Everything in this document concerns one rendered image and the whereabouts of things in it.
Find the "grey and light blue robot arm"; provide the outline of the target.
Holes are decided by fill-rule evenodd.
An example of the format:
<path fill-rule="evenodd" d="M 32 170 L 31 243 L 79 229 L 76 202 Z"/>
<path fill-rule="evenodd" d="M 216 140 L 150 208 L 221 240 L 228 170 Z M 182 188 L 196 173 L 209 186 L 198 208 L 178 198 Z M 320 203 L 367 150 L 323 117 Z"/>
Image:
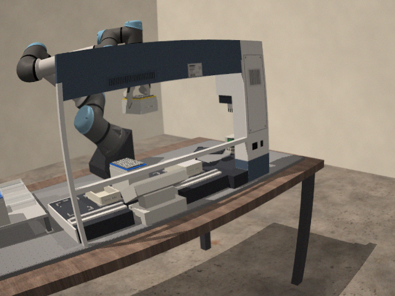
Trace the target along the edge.
<path fill-rule="evenodd" d="M 143 42 L 142 22 L 139 20 L 125 22 L 124 27 L 106 29 L 97 34 L 95 46 L 78 49 L 94 49 L 97 47 L 117 46 L 118 44 L 135 44 Z M 54 56 L 55 57 L 55 56 Z M 17 75 L 24 82 L 35 82 L 43 78 L 56 87 L 55 58 L 47 53 L 42 43 L 32 43 L 17 64 Z"/>

